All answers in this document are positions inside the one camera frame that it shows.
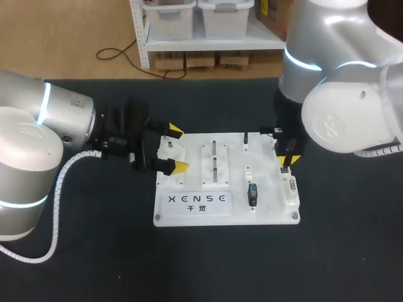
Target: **black power cord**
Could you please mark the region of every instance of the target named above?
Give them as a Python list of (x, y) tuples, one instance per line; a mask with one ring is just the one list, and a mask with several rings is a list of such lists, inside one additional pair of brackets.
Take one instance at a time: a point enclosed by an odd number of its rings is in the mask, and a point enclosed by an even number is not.
[[(132, 47), (133, 45), (135, 45), (136, 42), (137, 42), (137, 39), (135, 39), (132, 43), (130, 43), (130, 44), (129, 44), (126, 48), (124, 48), (123, 50), (121, 50), (121, 49), (119, 49), (119, 48), (115, 48), (115, 47), (103, 48), (103, 49), (101, 49), (101, 50), (98, 50), (98, 52), (96, 53), (96, 58), (97, 58), (98, 60), (113, 60), (114, 58), (117, 58), (117, 57), (119, 57), (120, 55), (124, 55), (124, 56), (126, 57), (126, 59), (129, 61), (129, 63), (130, 63), (134, 68), (136, 68), (137, 70), (139, 70), (139, 71), (141, 71), (141, 72), (143, 72), (143, 73), (145, 73), (145, 74), (149, 74), (149, 75), (154, 76), (154, 77), (159, 77), (160, 79), (183, 79), (184, 77), (186, 77), (186, 69), (183, 69), (183, 75), (182, 75), (181, 77), (167, 77), (167, 75), (168, 75), (171, 71), (174, 71), (174, 70), (168, 70), (167, 72), (165, 72), (164, 75), (159, 75), (159, 74), (153, 74), (153, 73), (151, 73), (151, 72), (142, 70), (140, 67), (137, 67), (137, 66), (130, 60), (130, 58), (128, 57), (128, 55), (125, 53), (125, 51), (128, 50), (128, 49), (129, 49), (130, 47)], [(112, 55), (111, 57), (100, 57), (100, 56), (99, 56), (102, 52), (105, 52), (105, 51), (107, 51), (107, 50), (114, 50), (114, 51), (117, 52), (117, 54), (116, 54), (116, 55)]]

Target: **white cable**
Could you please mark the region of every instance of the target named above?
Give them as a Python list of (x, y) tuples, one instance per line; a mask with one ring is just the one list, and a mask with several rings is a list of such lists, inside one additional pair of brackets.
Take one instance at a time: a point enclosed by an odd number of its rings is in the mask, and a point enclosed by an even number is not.
[(379, 156), (384, 156), (384, 155), (389, 155), (389, 154), (399, 153), (399, 152), (403, 152), (403, 145), (385, 147), (385, 148), (381, 148), (378, 150), (372, 150), (372, 151), (358, 151), (358, 152), (355, 152), (354, 154), (359, 157), (371, 158), (371, 157), (379, 157)]
[(42, 263), (45, 262), (46, 260), (49, 260), (51, 256), (53, 256), (56, 246), (57, 246), (57, 238), (59, 237), (59, 201), (60, 201), (60, 194), (62, 192), (62, 185), (63, 185), (63, 180), (64, 176), (66, 175), (67, 171), (69, 168), (78, 160), (83, 159), (85, 157), (101, 157), (101, 152), (99, 151), (83, 151), (81, 153), (76, 154), (73, 156), (71, 159), (69, 159), (65, 165), (63, 166), (62, 170), (59, 173), (59, 176), (57, 178), (56, 182), (56, 188), (55, 188), (55, 198), (54, 198), (54, 205), (53, 205), (53, 235), (52, 235), (52, 244), (50, 245), (50, 249), (47, 252), (46, 255), (40, 258), (26, 258), (22, 257), (20, 255), (17, 255), (16, 253), (13, 253), (12, 251), (6, 249), (2, 245), (0, 245), (0, 252), (5, 253), (6, 255), (10, 256), (11, 258), (14, 258), (18, 261), (21, 262), (26, 262), (26, 263), (31, 263), (31, 264), (36, 264), (36, 263)]

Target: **white acrylic plate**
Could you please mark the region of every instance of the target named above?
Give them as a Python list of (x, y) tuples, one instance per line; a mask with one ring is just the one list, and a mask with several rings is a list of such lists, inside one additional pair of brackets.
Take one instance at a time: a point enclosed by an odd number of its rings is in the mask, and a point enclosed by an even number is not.
[[(275, 140), (259, 133), (248, 135), (247, 151), (243, 133), (185, 134), (180, 140), (162, 137), (159, 158), (184, 159), (190, 167), (186, 173), (173, 177), (157, 173), (155, 226), (299, 223), (297, 184), (291, 173), (280, 172), (281, 165), (273, 148)], [(211, 182), (214, 156), (210, 155), (210, 149), (214, 140), (217, 142), (217, 183)], [(249, 181), (258, 187), (255, 208), (249, 207), (247, 199)], [(296, 192), (287, 192), (290, 181)]]

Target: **bolt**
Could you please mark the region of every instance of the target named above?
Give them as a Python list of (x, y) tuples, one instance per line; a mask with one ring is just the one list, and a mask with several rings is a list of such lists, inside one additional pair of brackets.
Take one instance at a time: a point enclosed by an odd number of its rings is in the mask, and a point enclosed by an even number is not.
[(69, 135), (64, 135), (62, 137), (63, 142), (65, 143), (71, 143), (71, 141), (73, 140), (72, 137), (70, 137)]

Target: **wooden floor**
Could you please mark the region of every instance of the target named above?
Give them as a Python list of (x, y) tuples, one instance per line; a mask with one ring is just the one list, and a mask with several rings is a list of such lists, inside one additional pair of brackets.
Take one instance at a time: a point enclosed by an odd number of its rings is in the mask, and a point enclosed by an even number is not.
[[(0, 69), (45, 79), (155, 78), (135, 70), (123, 56), (95, 57), (101, 48), (122, 49), (134, 40), (129, 0), (1, 0), (0, 29)], [(140, 65), (137, 46), (128, 55)], [(278, 52), (255, 61), (246, 71), (198, 70), (186, 78), (278, 76)]]

